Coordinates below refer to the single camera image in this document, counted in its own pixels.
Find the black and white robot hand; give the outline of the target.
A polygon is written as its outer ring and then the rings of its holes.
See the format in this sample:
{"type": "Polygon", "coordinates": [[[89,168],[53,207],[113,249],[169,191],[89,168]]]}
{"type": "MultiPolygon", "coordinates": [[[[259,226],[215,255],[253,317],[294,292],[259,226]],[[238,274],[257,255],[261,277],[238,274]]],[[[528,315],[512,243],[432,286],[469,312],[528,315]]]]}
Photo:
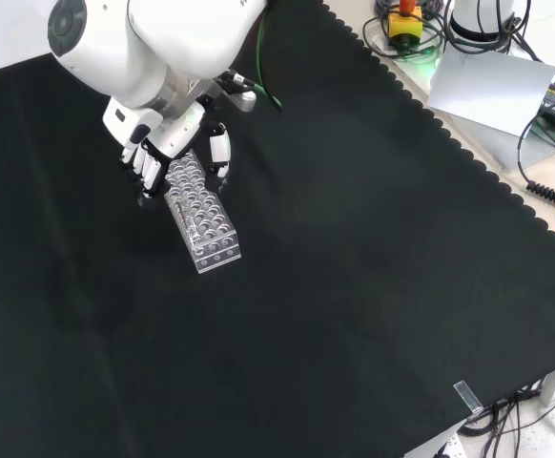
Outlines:
{"type": "Polygon", "coordinates": [[[129,109],[112,98],[103,123],[121,144],[120,161],[132,174],[140,197],[152,199],[167,191],[170,165],[183,158],[201,138],[209,140],[210,162],[204,166],[205,186],[217,192],[228,176],[231,140],[226,126],[216,120],[214,100],[199,97],[181,116],[171,119],[150,109],[129,109]]]}

